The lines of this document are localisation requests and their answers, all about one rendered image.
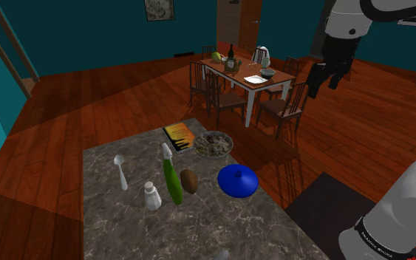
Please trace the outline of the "grey patterned bowl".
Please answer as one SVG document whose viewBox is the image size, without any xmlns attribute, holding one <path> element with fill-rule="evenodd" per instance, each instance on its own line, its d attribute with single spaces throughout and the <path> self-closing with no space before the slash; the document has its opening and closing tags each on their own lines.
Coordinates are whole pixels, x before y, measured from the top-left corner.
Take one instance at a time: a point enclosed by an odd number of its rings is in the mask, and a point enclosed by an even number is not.
<svg viewBox="0 0 416 260">
<path fill-rule="evenodd" d="M 233 140 L 220 131 L 204 131 L 193 140 L 195 152 L 201 157 L 217 160 L 229 155 Z"/>
</svg>

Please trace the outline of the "brown wooden door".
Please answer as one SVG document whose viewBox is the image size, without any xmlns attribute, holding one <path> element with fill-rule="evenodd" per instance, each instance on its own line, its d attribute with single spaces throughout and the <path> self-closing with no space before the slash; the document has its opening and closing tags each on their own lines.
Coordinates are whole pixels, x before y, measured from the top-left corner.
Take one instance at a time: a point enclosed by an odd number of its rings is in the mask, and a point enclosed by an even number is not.
<svg viewBox="0 0 416 260">
<path fill-rule="evenodd" d="M 257 46 L 262 0 L 216 0 L 216 39 L 252 54 Z"/>
</svg>

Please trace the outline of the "wooden dining table white legs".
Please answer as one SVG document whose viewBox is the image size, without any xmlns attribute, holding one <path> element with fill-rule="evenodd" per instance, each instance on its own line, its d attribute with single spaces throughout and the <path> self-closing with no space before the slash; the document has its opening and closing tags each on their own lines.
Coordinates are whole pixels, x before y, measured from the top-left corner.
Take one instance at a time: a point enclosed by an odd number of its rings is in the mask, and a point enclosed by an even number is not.
<svg viewBox="0 0 416 260">
<path fill-rule="evenodd" d="M 239 67 L 238 72 L 229 72 L 225 71 L 225 66 L 220 62 L 214 61 L 212 58 L 201 60 L 200 62 L 207 66 L 207 68 L 217 75 L 221 75 L 223 78 L 231 82 L 231 86 L 237 85 L 248 91 L 248 106 L 246 108 L 246 121 L 245 126 L 250 125 L 250 118 L 253 111 L 253 103 L 255 94 L 259 91 L 273 88 L 275 86 L 282 86 L 282 96 L 281 99 L 287 97 L 287 92 L 290 89 L 290 84 L 292 80 L 295 80 L 296 77 L 289 75 L 285 72 L 276 70 L 275 75 L 262 83 L 250 83 L 245 80 L 245 78 L 250 76 L 259 76 L 262 66 L 259 64 L 253 64 L 249 58 L 243 58 L 237 56 L 236 59 L 242 62 L 242 65 Z"/>
</svg>

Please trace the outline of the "green spray bottle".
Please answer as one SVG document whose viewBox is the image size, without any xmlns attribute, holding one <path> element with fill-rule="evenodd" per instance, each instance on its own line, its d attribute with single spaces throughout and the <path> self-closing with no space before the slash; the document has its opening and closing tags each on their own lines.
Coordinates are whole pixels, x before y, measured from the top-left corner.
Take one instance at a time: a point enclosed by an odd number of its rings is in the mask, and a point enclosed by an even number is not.
<svg viewBox="0 0 416 260">
<path fill-rule="evenodd" d="M 183 202 L 183 191 L 172 163 L 172 152 L 166 143 L 162 143 L 161 146 L 163 150 L 163 171 L 166 178 L 166 186 L 173 203 L 180 205 Z"/>
</svg>

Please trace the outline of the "brown kiwi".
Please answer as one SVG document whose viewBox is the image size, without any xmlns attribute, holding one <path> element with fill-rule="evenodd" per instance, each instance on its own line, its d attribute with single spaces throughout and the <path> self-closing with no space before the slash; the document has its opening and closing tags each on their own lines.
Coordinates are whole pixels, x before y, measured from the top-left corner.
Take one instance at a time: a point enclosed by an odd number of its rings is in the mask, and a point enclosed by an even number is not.
<svg viewBox="0 0 416 260">
<path fill-rule="evenodd" d="M 190 193 L 195 194 L 198 187 L 198 176 L 190 169 L 185 169 L 180 172 L 180 182 L 183 189 Z"/>
</svg>

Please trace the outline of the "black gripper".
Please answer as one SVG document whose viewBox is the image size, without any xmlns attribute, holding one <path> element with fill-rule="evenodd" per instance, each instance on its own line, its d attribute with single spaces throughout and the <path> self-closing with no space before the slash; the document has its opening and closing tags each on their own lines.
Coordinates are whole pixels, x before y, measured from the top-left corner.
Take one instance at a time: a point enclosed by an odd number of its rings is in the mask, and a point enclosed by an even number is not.
<svg viewBox="0 0 416 260">
<path fill-rule="evenodd" d="M 306 79 L 310 98 L 316 98 L 325 77 L 330 75 L 332 77 L 328 87 L 330 89 L 337 88 L 339 81 L 351 68 L 360 41 L 360 37 L 343 39 L 326 35 L 321 51 L 323 63 L 314 63 Z"/>
</svg>

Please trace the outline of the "orange and black book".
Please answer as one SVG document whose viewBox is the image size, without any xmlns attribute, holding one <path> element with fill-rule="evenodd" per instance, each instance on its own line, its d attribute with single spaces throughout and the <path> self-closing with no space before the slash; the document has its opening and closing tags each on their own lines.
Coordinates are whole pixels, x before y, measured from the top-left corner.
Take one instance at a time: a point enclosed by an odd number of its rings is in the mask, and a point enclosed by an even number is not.
<svg viewBox="0 0 416 260">
<path fill-rule="evenodd" d="M 184 122 L 165 126 L 163 127 L 163 132 L 177 154 L 194 148 L 193 141 L 195 136 Z"/>
</svg>

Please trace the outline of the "grey framed wall picture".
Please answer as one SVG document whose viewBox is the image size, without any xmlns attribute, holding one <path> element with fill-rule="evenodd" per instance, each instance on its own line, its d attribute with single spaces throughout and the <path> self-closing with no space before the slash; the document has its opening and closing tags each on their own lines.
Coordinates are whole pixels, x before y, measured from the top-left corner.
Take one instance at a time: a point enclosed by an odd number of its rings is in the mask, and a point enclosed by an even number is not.
<svg viewBox="0 0 416 260">
<path fill-rule="evenodd" d="M 147 21 L 175 19 L 174 0 L 144 0 Z"/>
</svg>

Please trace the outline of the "dark robot stand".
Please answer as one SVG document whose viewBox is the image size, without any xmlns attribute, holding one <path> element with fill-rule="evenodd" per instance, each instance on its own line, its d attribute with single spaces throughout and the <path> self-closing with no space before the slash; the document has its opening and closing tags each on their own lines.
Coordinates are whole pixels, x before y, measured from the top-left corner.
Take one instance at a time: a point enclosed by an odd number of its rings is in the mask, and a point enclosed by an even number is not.
<svg viewBox="0 0 416 260">
<path fill-rule="evenodd" d="M 285 212 L 330 260 L 345 260 L 339 234 L 374 206 L 372 200 L 323 172 Z"/>
</svg>

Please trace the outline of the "blue round lid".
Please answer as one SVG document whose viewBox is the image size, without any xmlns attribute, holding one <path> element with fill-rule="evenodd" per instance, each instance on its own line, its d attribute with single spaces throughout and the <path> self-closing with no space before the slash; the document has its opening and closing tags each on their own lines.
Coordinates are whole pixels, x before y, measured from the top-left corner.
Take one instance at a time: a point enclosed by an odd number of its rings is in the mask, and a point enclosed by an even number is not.
<svg viewBox="0 0 416 260">
<path fill-rule="evenodd" d="M 217 176 L 219 187 L 234 198 L 246 198 L 254 194 L 259 187 L 259 179 L 249 167 L 231 164 L 222 168 Z"/>
</svg>

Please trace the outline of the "white spoon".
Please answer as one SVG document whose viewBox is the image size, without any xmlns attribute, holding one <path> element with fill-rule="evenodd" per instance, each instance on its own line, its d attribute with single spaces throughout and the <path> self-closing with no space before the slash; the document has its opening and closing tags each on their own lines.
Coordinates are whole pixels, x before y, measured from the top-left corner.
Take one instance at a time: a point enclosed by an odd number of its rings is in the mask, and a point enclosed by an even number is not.
<svg viewBox="0 0 416 260">
<path fill-rule="evenodd" d="M 124 176 L 123 170 L 122 170 L 122 163 L 124 161 L 124 158 L 120 155 L 116 155 L 114 158 L 114 164 L 118 166 L 119 168 L 119 172 L 120 172 L 120 184 L 121 184 L 121 188 L 125 191 L 128 189 L 128 185 L 127 185 L 127 181 L 126 178 Z"/>
</svg>

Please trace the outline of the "white salt shaker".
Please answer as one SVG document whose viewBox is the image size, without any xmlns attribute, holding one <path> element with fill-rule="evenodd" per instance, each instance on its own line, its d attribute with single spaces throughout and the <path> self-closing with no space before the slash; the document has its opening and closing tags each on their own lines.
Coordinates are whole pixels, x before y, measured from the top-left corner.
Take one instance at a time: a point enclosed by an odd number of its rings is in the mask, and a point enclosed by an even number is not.
<svg viewBox="0 0 416 260">
<path fill-rule="evenodd" d="M 146 182 L 144 184 L 144 192 L 146 199 L 146 207 L 150 211 L 155 211 L 161 207 L 162 200 L 153 182 Z"/>
</svg>

